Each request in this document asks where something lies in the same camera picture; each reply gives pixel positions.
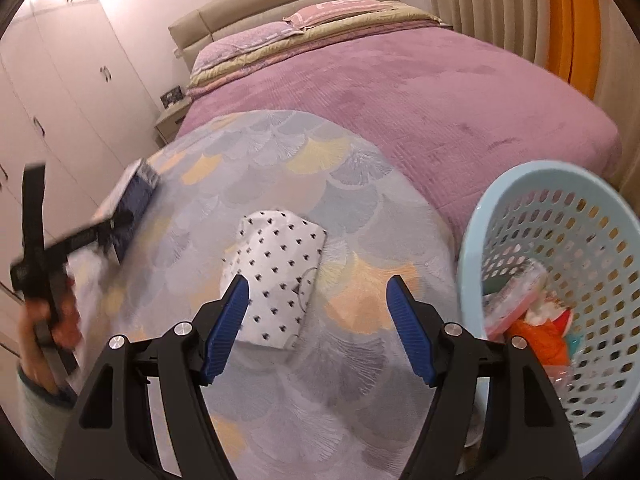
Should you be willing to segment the person's left hand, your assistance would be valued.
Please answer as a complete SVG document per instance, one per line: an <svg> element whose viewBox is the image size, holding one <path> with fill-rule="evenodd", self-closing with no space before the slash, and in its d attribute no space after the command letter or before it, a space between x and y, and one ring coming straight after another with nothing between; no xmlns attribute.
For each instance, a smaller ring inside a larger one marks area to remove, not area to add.
<svg viewBox="0 0 640 480"><path fill-rule="evenodd" d="M68 278L60 303L62 320L52 328L48 326L50 304L41 298L25 298L17 324L22 371L28 379L51 394L58 394L60 383L54 378L44 354L46 344L53 342L62 349L74 350L82 341L74 286L74 280Z"/></svg>

